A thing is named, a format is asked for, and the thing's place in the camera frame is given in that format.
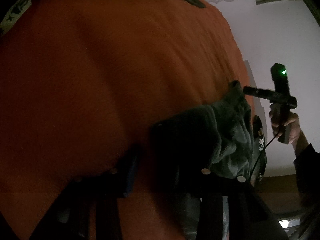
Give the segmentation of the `dark sleeve forearm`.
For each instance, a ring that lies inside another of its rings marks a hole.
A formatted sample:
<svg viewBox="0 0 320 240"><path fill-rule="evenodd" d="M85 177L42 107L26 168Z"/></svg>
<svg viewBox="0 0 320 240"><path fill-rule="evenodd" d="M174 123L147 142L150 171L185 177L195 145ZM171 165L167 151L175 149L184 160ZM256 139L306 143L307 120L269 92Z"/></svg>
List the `dark sleeve forearm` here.
<svg viewBox="0 0 320 240"><path fill-rule="evenodd" d="M319 153L308 143L302 131L293 148L301 206L307 217L316 218L319 216Z"/></svg>

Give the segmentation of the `person's right hand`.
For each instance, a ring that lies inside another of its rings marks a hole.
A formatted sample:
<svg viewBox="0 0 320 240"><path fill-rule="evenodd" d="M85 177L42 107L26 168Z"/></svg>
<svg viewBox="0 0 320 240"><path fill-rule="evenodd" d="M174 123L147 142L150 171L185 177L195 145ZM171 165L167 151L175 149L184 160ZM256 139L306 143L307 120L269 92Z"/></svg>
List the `person's right hand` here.
<svg viewBox="0 0 320 240"><path fill-rule="evenodd" d="M273 135L279 138L282 135L282 127L290 127L289 143L294 145L300 137L301 128L299 117L296 113L290 112L287 117L281 116L280 106L276 103L270 105L269 117L271 118L271 127Z"/></svg>

